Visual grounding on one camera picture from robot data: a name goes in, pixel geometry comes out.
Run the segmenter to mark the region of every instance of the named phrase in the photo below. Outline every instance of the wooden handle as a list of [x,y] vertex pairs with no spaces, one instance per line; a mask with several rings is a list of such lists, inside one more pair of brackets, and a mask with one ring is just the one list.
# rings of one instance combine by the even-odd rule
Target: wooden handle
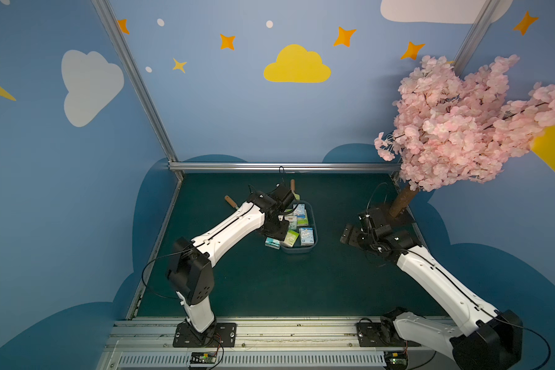
[[224,197],[224,200],[226,200],[226,202],[228,202],[228,204],[230,204],[230,205],[231,205],[233,208],[235,208],[236,210],[238,209],[238,206],[237,206],[236,202],[233,201],[231,197],[225,196],[225,197]]

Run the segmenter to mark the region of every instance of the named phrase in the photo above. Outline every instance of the orange star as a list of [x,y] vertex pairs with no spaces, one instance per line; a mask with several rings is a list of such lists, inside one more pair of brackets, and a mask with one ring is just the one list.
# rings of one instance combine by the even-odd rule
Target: orange star
[[355,30],[346,31],[343,28],[339,27],[339,36],[333,46],[337,45],[345,45],[350,47],[350,39],[352,38],[353,33],[356,32]]
[[403,54],[401,59],[411,58],[415,60],[417,58],[417,52],[420,51],[420,49],[425,45],[426,44],[414,45],[411,41],[409,41],[409,46],[407,46],[407,51],[405,52],[405,54]]
[[537,19],[539,18],[531,17],[530,14],[526,12],[526,14],[524,15],[524,18],[520,21],[520,23],[518,23],[516,27],[514,27],[514,31],[520,31],[520,33],[522,33],[522,36],[524,36],[526,31],[528,30],[528,26],[536,22]]
[[223,48],[231,48],[234,50],[234,46],[232,45],[232,43],[234,42],[234,38],[236,36],[230,36],[230,37],[226,37],[223,34],[220,34],[220,37],[222,37],[222,46],[220,47],[221,49]]
[[130,32],[128,31],[127,21],[127,19],[122,19],[118,20],[117,23],[119,23],[119,28],[121,29],[121,32],[127,33],[129,35]]

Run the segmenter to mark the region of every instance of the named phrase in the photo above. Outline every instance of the pink flower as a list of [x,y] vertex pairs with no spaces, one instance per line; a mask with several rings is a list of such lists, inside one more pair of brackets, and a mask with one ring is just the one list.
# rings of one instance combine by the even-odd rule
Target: pink flower
[[497,57],[460,80],[446,58],[425,56],[403,78],[393,105],[392,138],[380,133],[375,147],[385,160],[401,156],[400,176],[425,191],[459,180],[486,182],[503,164],[530,150],[544,127],[555,125],[555,85],[536,83],[531,99],[507,102],[505,74],[518,56]]
[[378,149],[378,155],[384,160],[393,160],[395,155],[388,150]]

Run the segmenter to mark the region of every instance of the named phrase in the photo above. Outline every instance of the black cable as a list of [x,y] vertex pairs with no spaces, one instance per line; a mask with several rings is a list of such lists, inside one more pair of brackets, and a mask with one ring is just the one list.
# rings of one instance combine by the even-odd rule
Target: black cable
[[280,166],[277,170],[279,171],[279,175],[282,178],[282,184],[286,185],[286,181],[283,179],[283,175],[286,174],[286,169],[283,166]]
[[232,220],[228,225],[222,227],[217,233],[215,233],[214,235],[212,235],[211,237],[209,237],[208,240],[209,240],[209,241],[212,241],[212,239],[213,239],[216,235],[218,235],[219,233],[223,232],[228,226],[234,224],[234,223],[235,223],[236,221],[238,221],[241,217],[243,217],[244,215],[246,215],[247,213],[249,213],[249,212],[253,209],[253,207],[255,207],[255,205],[254,205],[254,204],[251,204],[251,208],[249,208],[246,212],[244,212],[244,213],[243,213],[242,215],[240,215],[239,217],[237,217],[237,218],[235,218],[234,220]]
[[146,265],[144,266],[144,269],[142,269],[142,275],[141,275],[142,284],[144,285],[144,287],[145,287],[146,289],[150,290],[150,291],[151,291],[152,293],[154,293],[155,295],[158,295],[158,296],[161,297],[161,298],[168,298],[168,299],[170,299],[170,300],[178,300],[178,299],[179,299],[178,297],[169,297],[168,295],[162,295],[162,294],[157,293],[154,289],[150,288],[150,287],[148,286],[148,284],[146,284],[146,281],[144,280],[144,271],[146,271],[146,268],[148,267],[148,265],[149,265],[150,263],[153,263],[153,262],[156,261],[156,260],[159,260],[159,259],[165,258],[165,257],[170,257],[170,256],[179,255],[179,254],[181,254],[181,253],[185,253],[185,252],[188,252],[188,251],[190,251],[190,250],[191,250],[191,249],[186,249],[186,250],[182,250],[182,251],[180,251],[180,252],[171,253],[170,255],[164,255],[164,256],[156,257],[156,258],[154,258],[153,260],[151,260],[151,261],[149,261],[148,263],[146,263]]
[[[376,262],[371,262],[370,259],[368,259],[368,251],[366,249],[364,249],[364,257],[366,258],[366,261],[368,261],[368,263],[370,263],[371,265],[376,265]],[[387,265],[387,263],[385,262],[381,265],[377,265],[376,267],[380,268],[380,267],[384,267],[386,265]]]
[[368,199],[368,204],[366,204],[366,214],[368,214],[368,208],[370,207],[370,202],[372,201],[372,197],[374,196],[374,194],[376,194],[376,191],[378,190],[378,188],[380,188],[383,185],[388,186],[388,183],[386,183],[386,182],[379,183],[376,186],[376,188],[374,189],[374,191],[372,192],[372,195],[370,196],[370,199]]
[[287,215],[289,215],[290,213],[296,211],[296,208],[298,208],[298,206],[299,206],[300,204],[301,204],[301,203],[296,203],[296,207],[294,207],[293,209],[291,209],[291,211],[289,211],[289,212],[280,212],[280,213],[278,213],[278,214],[279,214],[279,215],[282,215],[282,216],[287,216]]
[[218,344],[220,344],[220,348],[222,348],[222,358],[220,358],[220,360],[217,360],[216,364],[214,366],[212,366],[211,368],[209,368],[209,370],[212,370],[216,366],[220,365],[220,362],[222,362],[222,360],[224,359],[224,346],[222,345],[222,337],[220,337],[220,339],[216,339],[216,341],[218,342]]
[[492,319],[494,319],[494,320],[497,320],[497,321],[499,321],[499,322],[501,322],[501,323],[508,324],[508,325],[511,325],[511,326],[514,326],[514,327],[519,327],[520,329],[527,330],[527,331],[530,331],[530,332],[533,333],[533,334],[536,334],[540,339],[543,340],[543,342],[545,343],[545,345],[547,345],[547,357],[545,358],[545,360],[543,361],[542,364],[540,364],[539,366],[537,366],[537,367],[535,367],[535,368],[532,368],[531,370],[539,370],[539,369],[542,368],[543,366],[547,365],[547,363],[549,362],[549,359],[551,358],[551,345],[549,345],[549,343],[548,343],[548,341],[545,339],[545,337],[543,337],[542,335],[540,335],[540,334],[537,333],[536,331],[534,331],[534,330],[532,330],[532,329],[529,329],[529,328],[527,328],[527,327],[520,326],[520,325],[516,325],[516,324],[512,324],[512,323],[509,323],[509,322],[500,320],[500,319],[498,319],[496,316],[493,316],[493,315],[489,314],[489,313],[488,313],[487,311],[485,311],[483,308],[481,308],[481,311],[483,311],[483,312],[484,312],[486,315],[488,315],[490,318],[492,318]]
[[437,353],[438,353],[438,352],[434,351],[434,355],[433,355],[428,361],[425,361],[423,364],[421,364],[421,365],[419,365],[419,366],[415,366],[415,367],[413,367],[413,368],[408,368],[407,370],[415,370],[415,369],[418,369],[418,368],[420,368],[420,367],[422,367],[422,366],[426,366],[427,364],[429,364],[430,361],[432,361],[432,360],[434,359],[434,357],[436,356]]

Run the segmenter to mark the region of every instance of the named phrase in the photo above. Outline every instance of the small shovel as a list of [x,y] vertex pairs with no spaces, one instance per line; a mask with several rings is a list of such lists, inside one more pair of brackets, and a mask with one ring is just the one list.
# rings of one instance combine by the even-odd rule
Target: small shovel
[[294,190],[296,190],[296,186],[294,185],[294,179],[290,180],[290,190],[292,191],[292,194],[294,194],[294,198],[296,198],[297,201],[300,200],[300,195],[297,195],[296,192]]
[[224,200],[226,200],[226,202],[228,202],[228,204],[230,204],[232,206],[232,208],[234,208],[235,210],[238,210],[238,206],[237,206],[236,202],[233,201],[231,197],[225,196]]

